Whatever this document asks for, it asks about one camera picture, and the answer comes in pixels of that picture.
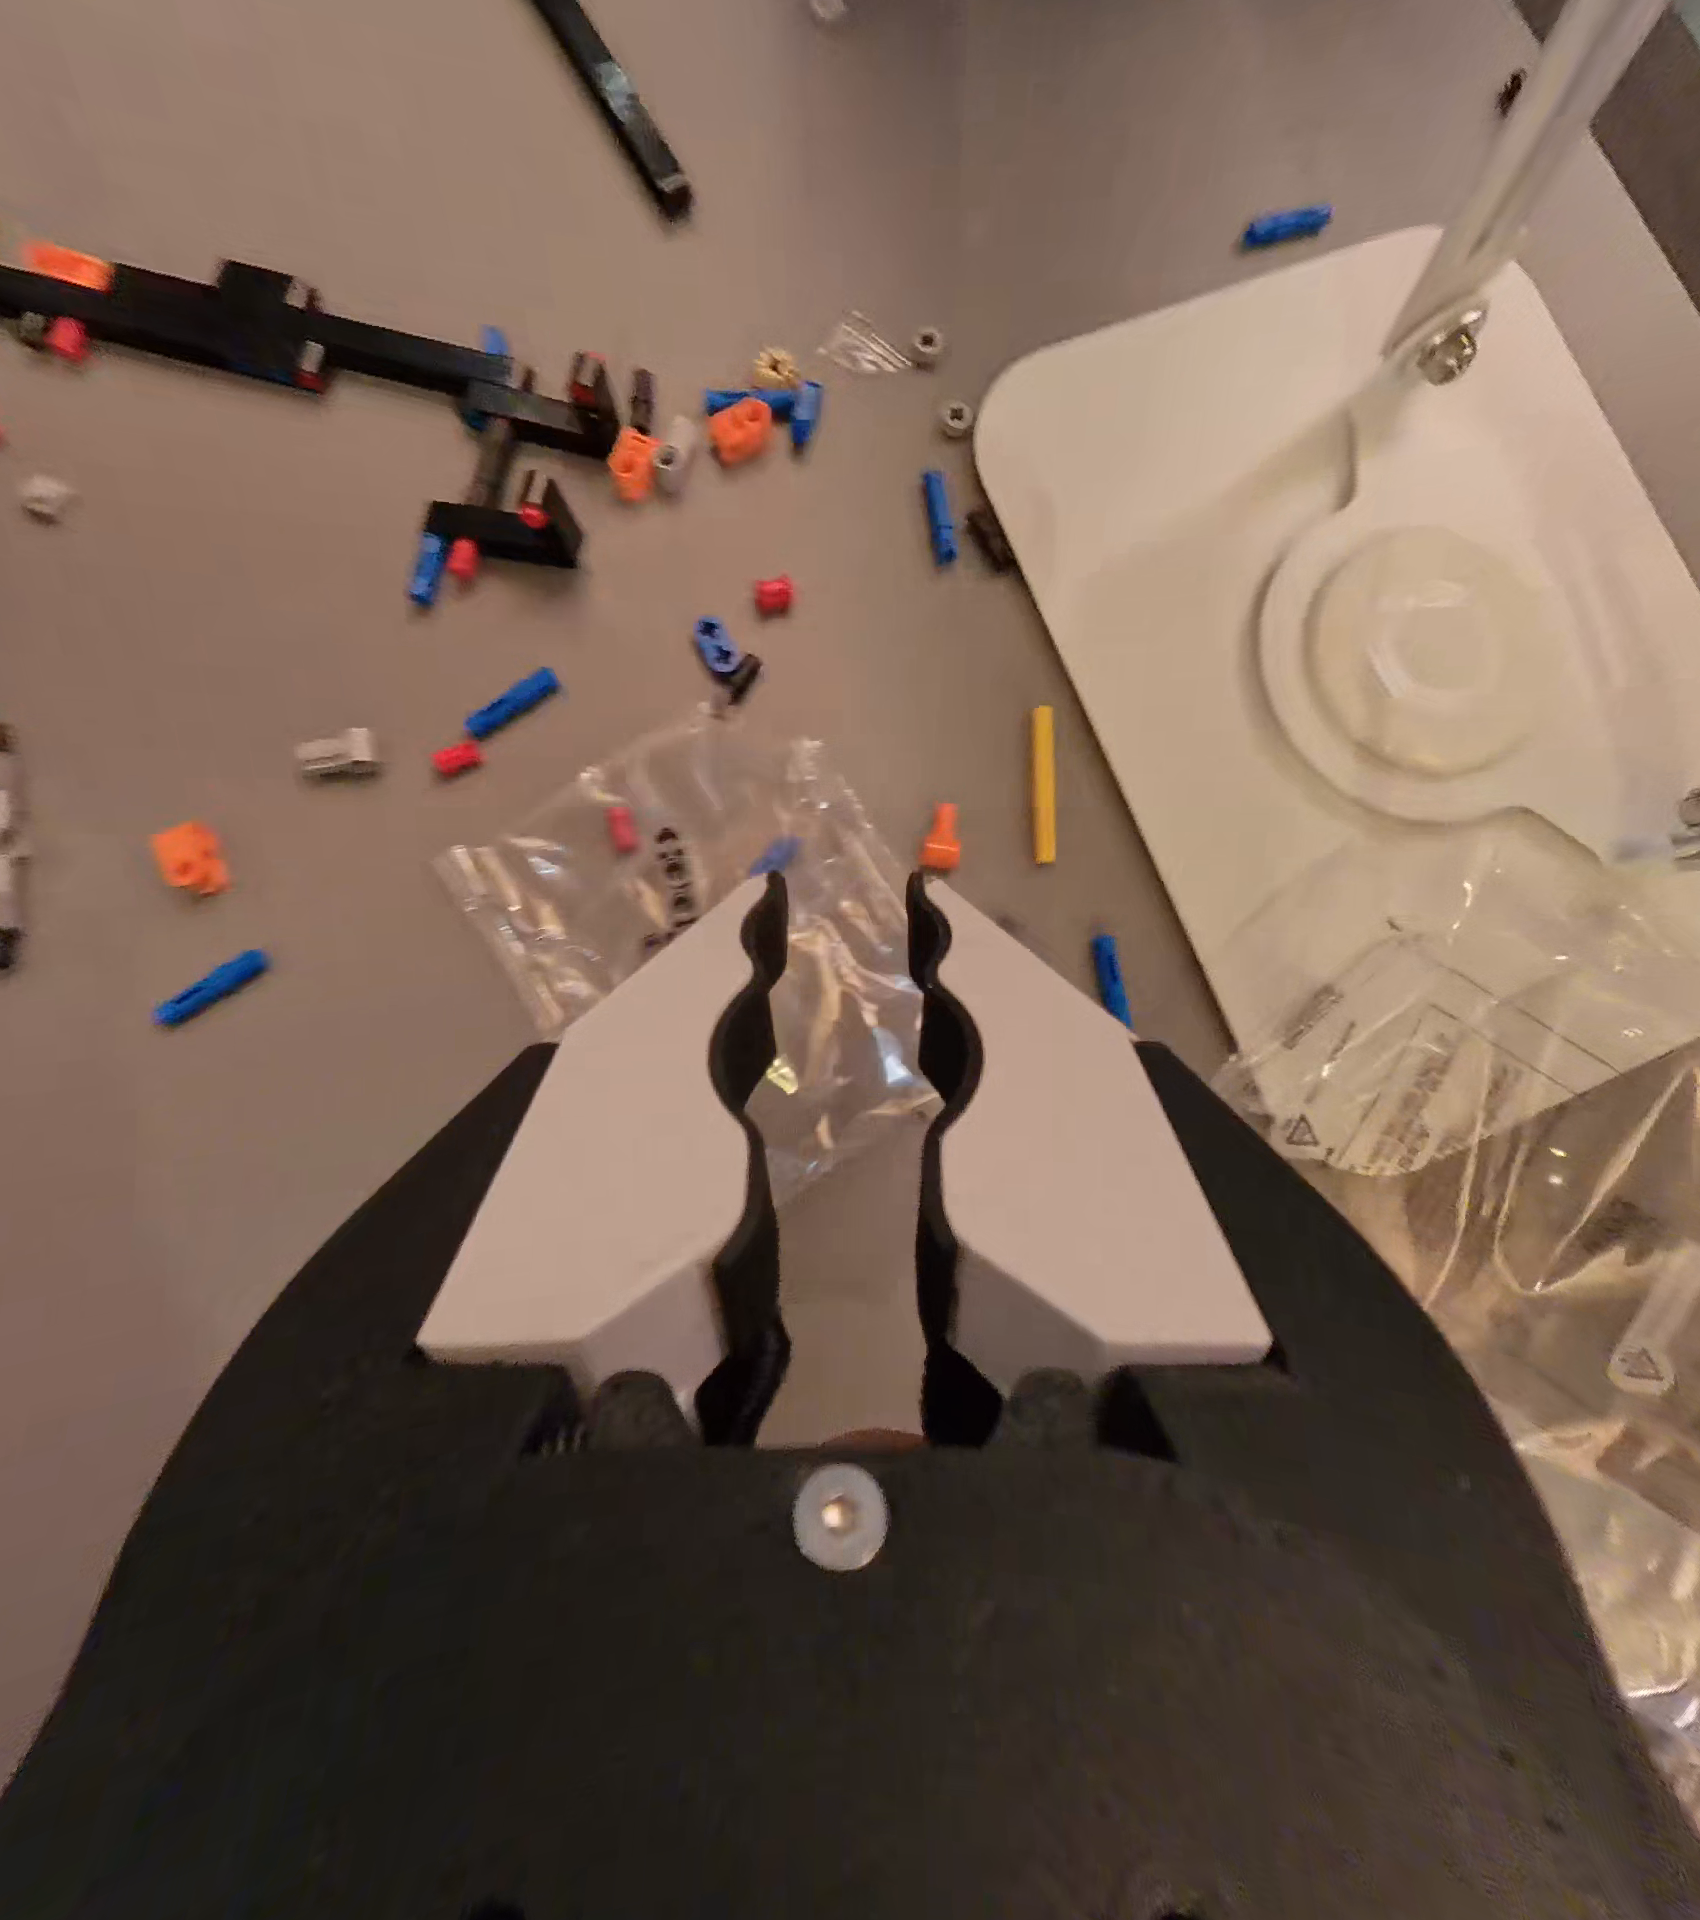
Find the short black lego beam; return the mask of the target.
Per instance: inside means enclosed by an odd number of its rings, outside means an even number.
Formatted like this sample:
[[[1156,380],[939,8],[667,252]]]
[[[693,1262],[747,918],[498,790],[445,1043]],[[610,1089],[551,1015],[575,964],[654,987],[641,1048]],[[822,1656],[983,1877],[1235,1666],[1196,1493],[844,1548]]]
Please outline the short black lego beam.
[[[643,962],[670,947],[695,925],[706,909],[707,896],[698,844],[677,827],[667,823],[654,827],[649,865],[656,905],[649,909],[651,924],[646,925],[637,943]]]

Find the small clear plastic bag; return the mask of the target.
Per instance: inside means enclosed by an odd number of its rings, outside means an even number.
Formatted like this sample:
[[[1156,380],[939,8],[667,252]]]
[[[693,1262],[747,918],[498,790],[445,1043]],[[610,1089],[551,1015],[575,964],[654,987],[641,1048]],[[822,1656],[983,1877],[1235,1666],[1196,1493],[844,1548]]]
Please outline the small clear plastic bag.
[[[639,850],[620,857],[603,807],[634,812]],[[646,964],[656,905],[649,839],[677,827],[701,853],[703,913],[752,875],[777,835],[787,947],[770,991],[774,1056],[749,1114],[777,1197],[799,1191],[879,1134],[933,1114],[917,1070],[922,996],[908,968],[905,875],[822,742],[693,707],[581,767],[526,820],[454,844],[433,868],[499,964],[537,1041],[553,1041]]]

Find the blue lego connector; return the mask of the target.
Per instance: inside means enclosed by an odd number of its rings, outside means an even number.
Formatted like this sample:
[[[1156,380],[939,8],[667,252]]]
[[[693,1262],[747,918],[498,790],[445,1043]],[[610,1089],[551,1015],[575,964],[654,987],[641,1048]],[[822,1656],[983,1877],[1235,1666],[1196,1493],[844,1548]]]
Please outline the blue lego connector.
[[[691,629],[693,654],[727,707],[740,707],[761,676],[761,657],[735,641],[730,627],[712,615]]]

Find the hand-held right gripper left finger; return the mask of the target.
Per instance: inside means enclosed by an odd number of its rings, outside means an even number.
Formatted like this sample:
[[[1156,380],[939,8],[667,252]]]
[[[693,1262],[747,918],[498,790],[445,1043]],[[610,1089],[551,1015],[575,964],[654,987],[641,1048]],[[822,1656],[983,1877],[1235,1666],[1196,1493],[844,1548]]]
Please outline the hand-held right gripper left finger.
[[[779,1223],[749,1100],[777,1058],[781,873],[747,875],[548,1048],[418,1330],[438,1363],[648,1375],[749,1445],[790,1365]]]

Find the black lego beam assembly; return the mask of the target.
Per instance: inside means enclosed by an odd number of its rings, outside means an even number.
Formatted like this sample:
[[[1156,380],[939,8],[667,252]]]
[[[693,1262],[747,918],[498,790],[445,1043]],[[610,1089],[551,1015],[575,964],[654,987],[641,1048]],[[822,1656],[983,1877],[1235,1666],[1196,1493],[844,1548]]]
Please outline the black lego beam assembly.
[[[439,396],[478,442],[463,498],[426,506],[419,531],[470,538],[479,560],[571,571],[583,529],[558,481],[524,450],[603,461],[623,427],[603,362],[581,354],[562,396],[537,392],[493,334],[482,345],[346,318],[294,276],[223,259],[208,281],[105,262],[55,270],[0,262],[0,320],[41,352],[120,348],[305,396],[336,376]]]

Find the tiny clear plastic bag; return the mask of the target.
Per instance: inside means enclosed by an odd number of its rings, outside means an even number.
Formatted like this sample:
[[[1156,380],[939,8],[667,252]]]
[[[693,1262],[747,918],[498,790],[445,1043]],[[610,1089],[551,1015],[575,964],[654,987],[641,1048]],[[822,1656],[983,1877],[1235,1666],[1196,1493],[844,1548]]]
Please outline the tiny clear plastic bag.
[[[884,376],[913,372],[916,362],[898,348],[860,309],[844,312],[830,326],[815,352],[841,372]]]

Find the large clear plastic bag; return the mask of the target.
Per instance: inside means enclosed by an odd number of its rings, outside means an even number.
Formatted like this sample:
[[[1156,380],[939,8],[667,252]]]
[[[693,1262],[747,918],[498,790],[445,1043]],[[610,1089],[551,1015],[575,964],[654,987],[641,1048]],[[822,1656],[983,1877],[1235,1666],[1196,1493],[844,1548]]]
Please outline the large clear plastic bag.
[[[1700,1829],[1700,1041],[1419,1170],[1315,1183],[1485,1393]]]

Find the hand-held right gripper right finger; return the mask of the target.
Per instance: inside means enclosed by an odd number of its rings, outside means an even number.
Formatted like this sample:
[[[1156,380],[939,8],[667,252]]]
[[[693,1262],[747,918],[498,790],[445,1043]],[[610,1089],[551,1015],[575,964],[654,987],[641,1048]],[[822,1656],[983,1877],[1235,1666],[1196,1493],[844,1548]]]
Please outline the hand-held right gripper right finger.
[[[913,1230],[919,1420],[980,1445],[1030,1375],[1256,1365],[1269,1323],[1128,1025],[946,875],[908,879],[939,1108]]]

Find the long black lego axle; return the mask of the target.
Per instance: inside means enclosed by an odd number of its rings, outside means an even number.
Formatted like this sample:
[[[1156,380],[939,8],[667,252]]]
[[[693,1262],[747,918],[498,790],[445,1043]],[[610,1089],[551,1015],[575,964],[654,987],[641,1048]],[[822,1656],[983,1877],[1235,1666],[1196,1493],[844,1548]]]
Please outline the long black lego axle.
[[[693,210],[693,185],[621,59],[581,1],[529,1],[558,51],[615,141],[637,185],[667,224]]]

